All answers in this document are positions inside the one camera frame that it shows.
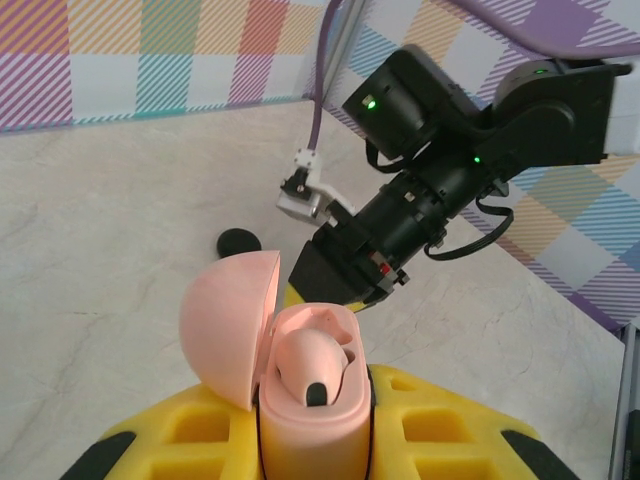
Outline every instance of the black rubber disc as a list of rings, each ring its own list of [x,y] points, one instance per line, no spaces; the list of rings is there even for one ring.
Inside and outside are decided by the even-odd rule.
[[[258,237],[250,231],[231,228],[218,237],[216,250],[220,258],[226,258],[239,253],[258,252],[262,250],[262,245]]]

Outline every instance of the earbud case lid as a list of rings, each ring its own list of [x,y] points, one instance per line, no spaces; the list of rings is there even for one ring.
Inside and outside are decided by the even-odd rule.
[[[265,371],[280,254],[251,252],[213,263],[187,288],[180,342],[200,381],[250,411]]]

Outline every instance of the pink earbud case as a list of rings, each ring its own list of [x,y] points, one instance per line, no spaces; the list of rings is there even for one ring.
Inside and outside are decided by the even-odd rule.
[[[280,256],[235,255],[188,288],[180,337],[203,384],[251,410],[271,479],[364,478],[371,386],[355,315],[302,304],[274,318]]]

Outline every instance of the striped fabric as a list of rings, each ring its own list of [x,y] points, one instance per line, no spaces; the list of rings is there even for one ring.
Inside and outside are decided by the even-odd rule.
[[[640,2],[478,1],[547,43],[590,46],[640,41],[640,23],[634,20],[640,18]],[[401,44],[420,45],[479,106],[491,102],[506,73],[540,58],[446,0],[398,0],[396,8],[401,13],[390,25],[388,9],[380,2],[369,5],[328,95],[328,110],[356,132],[340,105]],[[631,25],[638,25],[638,31]],[[640,320],[638,158],[531,169],[512,184],[511,197],[502,203],[515,209],[516,222],[499,245],[604,327],[613,330]],[[483,233],[499,221],[475,206],[463,216]]]
[[[325,3],[0,1],[0,132],[301,99]]]

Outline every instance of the yellow foam holder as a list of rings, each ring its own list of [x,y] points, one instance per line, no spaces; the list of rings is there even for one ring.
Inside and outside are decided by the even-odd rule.
[[[307,303],[302,296],[297,292],[290,283],[284,289],[284,308],[292,307],[294,305],[300,305],[301,303]],[[356,313],[360,310],[364,310],[366,305],[363,302],[354,302],[344,305],[346,308]]]
[[[502,435],[537,438],[531,427],[403,371],[370,368],[377,402],[370,480],[536,479]],[[256,425],[255,408],[240,410],[198,385],[110,429],[62,478],[259,480]],[[135,438],[124,453],[109,453],[107,442],[123,432]],[[91,457],[99,444],[103,451]]]

